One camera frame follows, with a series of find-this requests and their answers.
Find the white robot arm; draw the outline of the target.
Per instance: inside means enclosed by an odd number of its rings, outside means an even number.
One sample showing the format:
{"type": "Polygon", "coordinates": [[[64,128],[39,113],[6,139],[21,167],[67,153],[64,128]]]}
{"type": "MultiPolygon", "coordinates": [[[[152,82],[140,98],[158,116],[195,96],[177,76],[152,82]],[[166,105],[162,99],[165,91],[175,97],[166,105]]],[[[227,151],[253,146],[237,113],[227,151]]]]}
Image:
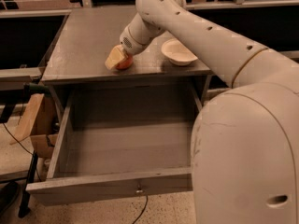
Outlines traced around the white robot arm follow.
{"type": "Polygon", "coordinates": [[[299,65],[193,15],[185,0],[135,0],[106,66],[116,67],[167,31],[227,86],[192,128],[198,224],[299,224],[299,65]]]}

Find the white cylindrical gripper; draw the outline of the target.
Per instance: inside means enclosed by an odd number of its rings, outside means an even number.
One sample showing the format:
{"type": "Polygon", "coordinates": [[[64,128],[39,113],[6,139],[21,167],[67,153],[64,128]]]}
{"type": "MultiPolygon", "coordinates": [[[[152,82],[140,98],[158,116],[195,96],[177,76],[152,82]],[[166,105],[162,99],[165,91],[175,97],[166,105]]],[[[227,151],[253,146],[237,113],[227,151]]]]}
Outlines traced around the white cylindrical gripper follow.
{"type": "Polygon", "coordinates": [[[106,68],[112,70],[120,62],[125,61],[128,54],[136,55],[143,52],[151,41],[163,32],[164,29],[144,21],[139,14],[136,14],[121,33],[121,44],[115,46],[109,53],[105,61],[106,68]]]}

